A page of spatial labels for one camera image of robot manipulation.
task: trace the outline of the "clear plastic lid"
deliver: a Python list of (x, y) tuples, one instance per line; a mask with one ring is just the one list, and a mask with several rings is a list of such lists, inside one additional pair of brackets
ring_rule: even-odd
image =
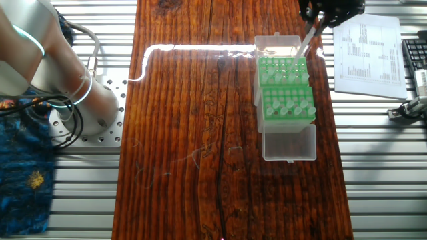
[(316, 160), (315, 125), (266, 125), (262, 132), (266, 161)]
[(300, 36), (255, 36), (255, 58), (258, 64), (260, 57), (293, 57), (301, 46)]

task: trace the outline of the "pipette tip box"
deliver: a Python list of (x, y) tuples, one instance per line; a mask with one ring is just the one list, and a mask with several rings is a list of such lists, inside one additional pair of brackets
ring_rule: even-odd
[(316, 108), (298, 36), (256, 36), (254, 105), (266, 161), (316, 160)]

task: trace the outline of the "metal slotted rail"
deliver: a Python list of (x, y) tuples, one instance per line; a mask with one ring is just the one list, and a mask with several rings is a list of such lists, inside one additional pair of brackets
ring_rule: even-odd
[[(129, 74), (137, 1), (54, 0), (65, 18), (95, 32), (102, 44), (99, 72), (110, 79)], [(400, 19), (402, 38), (427, 30), (427, 5), (366, 1), (366, 13)], [(86, 63), (93, 41), (77, 34)], [(332, 105), (355, 239), (427, 239), (427, 132), (424, 123), (399, 126), (386, 110), (401, 101), (334, 91), (332, 30), (322, 35)], [(406, 70), (408, 99), (416, 94)], [(119, 152), (57, 157), (48, 231), (17, 239), (111, 239)]]

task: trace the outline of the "cable connector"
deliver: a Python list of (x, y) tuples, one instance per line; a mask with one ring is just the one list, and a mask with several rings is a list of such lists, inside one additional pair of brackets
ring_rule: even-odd
[(91, 73), (93, 79), (96, 79), (96, 71), (98, 69), (98, 58), (90, 57), (89, 62), (87, 63), (87, 69)]

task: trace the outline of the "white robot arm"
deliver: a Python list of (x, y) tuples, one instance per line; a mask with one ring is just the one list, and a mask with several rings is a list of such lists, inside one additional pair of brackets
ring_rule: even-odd
[[(17, 96), (28, 87), (38, 93), (66, 95), (83, 115), (84, 135), (106, 130), (117, 117), (111, 89), (96, 79), (97, 59), (88, 70), (64, 38), (49, 0), (0, 0), (0, 94)], [(62, 119), (70, 112), (51, 100)], [(68, 129), (73, 121), (64, 122)]]

